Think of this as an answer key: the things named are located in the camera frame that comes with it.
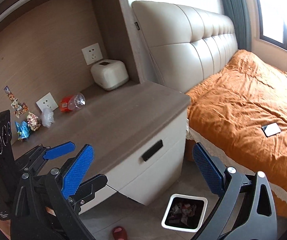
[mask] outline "orange bedsheet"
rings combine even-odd
[[[250,170],[287,192],[287,73],[240,50],[217,74],[188,93],[189,125]],[[276,122],[281,133],[267,138],[261,127]],[[277,214],[287,204],[275,197]]]

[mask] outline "headboard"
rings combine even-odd
[[[152,1],[132,7],[161,85],[185,93],[218,73],[238,50],[225,15]]]

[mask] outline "gray-green curtain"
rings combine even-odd
[[[246,0],[222,0],[225,15],[233,22],[238,49],[251,51],[251,25]]]

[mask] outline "electrical outlet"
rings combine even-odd
[[[90,65],[98,60],[103,59],[99,43],[93,44],[82,49],[87,65]]]
[[[43,98],[36,102],[37,106],[39,106],[40,110],[42,111],[44,108],[49,107],[52,111],[58,108],[56,101],[54,101],[51,93],[49,92]]]

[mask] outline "bed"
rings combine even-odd
[[[135,1],[158,83],[191,97],[187,138],[226,166],[262,170],[287,217],[287,73],[237,49],[232,21],[189,6]],[[282,132],[266,138],[261,126]]]

